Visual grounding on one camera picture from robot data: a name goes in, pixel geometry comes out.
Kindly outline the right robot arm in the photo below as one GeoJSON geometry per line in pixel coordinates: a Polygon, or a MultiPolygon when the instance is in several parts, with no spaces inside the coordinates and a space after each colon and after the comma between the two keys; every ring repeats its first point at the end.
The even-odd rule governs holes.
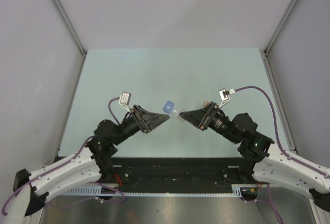
{"type": "Polygon", "coordinates": [[[257,131],[257,124],[247,113],[230,120],[215,102],[206,107],[184,111],[179,116],[199,130],[212,129],[230,142],[238,144],[243,162],[238,178],[253,180],[295,191],[329,211],[329,168],[317,165],[280,146],[257,131]]]}

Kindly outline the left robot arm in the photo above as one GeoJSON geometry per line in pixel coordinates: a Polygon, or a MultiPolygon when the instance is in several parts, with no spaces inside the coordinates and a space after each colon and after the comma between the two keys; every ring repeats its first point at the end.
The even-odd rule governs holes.
{"type": "Polygon", "coordinates": [[[12,206],[18,204],[23,217],[41,210],[59,194],[88,183],[107,183],[115,174],[111,157],[116,146],[138,132],[150,133],[169,120],[134,105],[121,123],[102,120],[78,151],[39,170],[22,169],[15,174],[12,206]]]}

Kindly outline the aluminium front beam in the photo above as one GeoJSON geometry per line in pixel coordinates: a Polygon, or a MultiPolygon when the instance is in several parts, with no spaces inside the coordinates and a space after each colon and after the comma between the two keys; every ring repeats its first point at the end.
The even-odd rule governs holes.
{"type": "MultiPolygon", "coordinates": [[[[58,182],[68,180],[74,186],[77,186],[82,183],[90,183],[93,179],[100,179],[101,174],[97,172],[95,165],[78,167],[76,164],[69,163],[58,169],[54,166],[48,166],[33,171],[29,178],[36,178],[39,181],[34,186],[48,187],[50,184],[46,182],[47,177],[58,182]]],[[[304,175],[297,176],[292,172],[287,172],[281,168],[274,168],[263,163],[256,164],[252,177],[254,180],[275,184],[296,191],[299,187],[308,191],[314,187],[313,183],[315,182],[314,178],[306,178],[304,175]]]]}

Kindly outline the left aluminium frame post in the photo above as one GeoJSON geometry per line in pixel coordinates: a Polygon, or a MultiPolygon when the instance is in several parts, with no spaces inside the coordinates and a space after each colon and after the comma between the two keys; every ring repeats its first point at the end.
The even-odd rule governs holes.
{"type": "Polygon", "coordinates": [[[61,0],[50,0],[58,13],[60,19],[63,22],[64,27],[66,28],[67,32],[69,33],[72,41],[74,42],[75,46],[79,50],[80,54],[83,58],[86,57],[87,51],[83,46],[83,43],[81,39],[78,36],[78,33],[73,25],[73,23],[70,20],[70,17],[68,16],[65,7],[62,4],[61,0]]]}

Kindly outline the aluminium frame post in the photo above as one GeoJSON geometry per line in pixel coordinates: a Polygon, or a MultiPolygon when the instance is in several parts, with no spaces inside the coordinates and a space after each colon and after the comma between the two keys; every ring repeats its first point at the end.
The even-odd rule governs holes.
{"type": "Polygon", "coordinates": [[[271,52],[273,46],[275,45],[276,41],[280,37],[281,32],[283,31],[285,25],[289,21],[289,18],[292,15],[298,2],[299,2],[299,0],[290,0],[279,23],[277,24],[275,31],[273,32],[269,42],[267,43],[266,47],[263,49],[263,52],[265,55],[268,55],[271,52]]]}
{"type": "Polygon", "coordinates": [[[73,23],[70,20],[70,17],[68,16],[65,7],[62,4],[61,0],[50,0],[58,13],[60,19],[63,22],[64,27],[66,28],[67,32],[69,33],[72,41],[74,42],[75,46],[79,50],[80,54],[83,58],[86,57],[87,51],[83,46],[83,43],[81,39],[78,36],[78,33],[73,25],[73,23]]]}

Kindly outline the right aluminium frame post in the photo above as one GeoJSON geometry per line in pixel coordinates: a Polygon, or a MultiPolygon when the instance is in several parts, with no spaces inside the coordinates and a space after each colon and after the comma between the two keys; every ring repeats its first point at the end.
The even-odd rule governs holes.
{"type": "Polygon", "coordinates": [[[292,15],[298,2],[299,2],[299,0],[290,0],[279,23],[277,24],[275,31],[273,32],[269,42],[267,43],[266,47],[263,49],[263,52],[265,55],[268,55],[271,52],[273,46],[275,45],[276,41],[280,37],[281,32],[283,31],[285,25],[289,21],[289,18],[292,15]]]}

